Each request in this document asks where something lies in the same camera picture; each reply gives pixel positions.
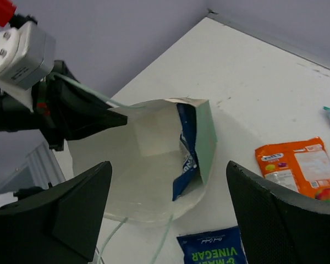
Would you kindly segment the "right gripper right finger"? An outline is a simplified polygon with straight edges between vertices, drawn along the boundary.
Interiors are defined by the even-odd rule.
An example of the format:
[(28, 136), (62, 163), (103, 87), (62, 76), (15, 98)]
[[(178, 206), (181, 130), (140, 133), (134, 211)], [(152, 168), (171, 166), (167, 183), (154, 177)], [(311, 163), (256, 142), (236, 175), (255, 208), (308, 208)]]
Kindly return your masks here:
[(330, 263), (330, 203), (233, 161), (226, 176), (248, 263)]

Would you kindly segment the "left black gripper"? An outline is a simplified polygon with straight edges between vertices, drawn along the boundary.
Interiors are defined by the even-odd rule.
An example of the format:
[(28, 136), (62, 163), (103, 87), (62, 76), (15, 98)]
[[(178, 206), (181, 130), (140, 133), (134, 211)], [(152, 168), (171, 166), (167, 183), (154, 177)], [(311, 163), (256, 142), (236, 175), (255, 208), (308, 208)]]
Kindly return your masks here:
[(77, 80), (54, 74), (32, 87), (33, 110), (0, 88), (0, 132), (39, 130), (51, 150), (63, 151), (65, 140), (80, 140), (127, 125), (110, 99)]

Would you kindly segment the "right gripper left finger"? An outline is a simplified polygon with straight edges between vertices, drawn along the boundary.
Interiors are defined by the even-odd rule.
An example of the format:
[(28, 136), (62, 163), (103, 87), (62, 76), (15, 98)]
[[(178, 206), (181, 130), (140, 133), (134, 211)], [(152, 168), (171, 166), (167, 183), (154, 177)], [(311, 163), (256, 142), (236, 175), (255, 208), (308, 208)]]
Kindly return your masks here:
[(91, 262), (111, 178), (111, 163), (101, 162), (0, 208), (0, 263)]

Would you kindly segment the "blue green crisps packet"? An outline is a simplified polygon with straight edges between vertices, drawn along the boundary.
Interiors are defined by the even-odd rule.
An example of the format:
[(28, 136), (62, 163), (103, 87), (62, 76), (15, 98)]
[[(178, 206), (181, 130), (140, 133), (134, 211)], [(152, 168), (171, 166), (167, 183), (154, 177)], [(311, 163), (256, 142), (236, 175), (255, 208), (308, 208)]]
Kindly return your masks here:
[(178, 236), (184, 263), (246, 264), (239, 227)]

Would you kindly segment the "orange snack packet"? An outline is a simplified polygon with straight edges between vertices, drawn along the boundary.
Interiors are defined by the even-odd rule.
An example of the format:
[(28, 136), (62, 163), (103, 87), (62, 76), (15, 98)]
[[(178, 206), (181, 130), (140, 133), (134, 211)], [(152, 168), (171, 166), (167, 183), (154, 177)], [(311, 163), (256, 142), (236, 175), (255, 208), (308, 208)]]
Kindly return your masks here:
[(330, 203), (330, 159), (319, 137), (261, 146), (255, 157), (265, 179)]

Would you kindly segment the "green printed paper bag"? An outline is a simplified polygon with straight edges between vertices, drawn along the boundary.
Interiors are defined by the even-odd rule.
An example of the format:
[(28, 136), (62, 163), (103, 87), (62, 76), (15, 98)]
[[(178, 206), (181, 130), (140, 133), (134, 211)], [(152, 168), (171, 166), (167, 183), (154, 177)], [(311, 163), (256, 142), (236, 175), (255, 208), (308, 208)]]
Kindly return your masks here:
[[(168, 98), (121, 104), (111, 98), (113, 111), (128, 117), (125, 126), (106, 129), (84, 139), (67, 141), (54, 155), (65, 179), (102, 161), (112, 165), (104, 218), (124, 223), (165, 226), (203, 198), (212, 172), (217, 135), (207, 99)], [(177, 103), (195, 107), (195, 151), (199, 172), (175, 201), (173, 181), (182, 173), (179, 146), (182, 126)]]

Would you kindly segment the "blue silver tortilla chips packet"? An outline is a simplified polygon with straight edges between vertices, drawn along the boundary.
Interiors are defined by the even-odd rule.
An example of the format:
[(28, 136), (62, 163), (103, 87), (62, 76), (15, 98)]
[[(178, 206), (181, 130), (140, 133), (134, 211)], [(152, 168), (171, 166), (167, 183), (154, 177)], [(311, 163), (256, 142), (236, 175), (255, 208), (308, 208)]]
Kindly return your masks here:
[(179, 198), (199, 172), (198, 158), (195, 151), (197, 120), (195, 107), (177, 103), (177, 111), (181, 122), (179, 146), (183, 155), (181, 175), (173, 181), (172, 201)]

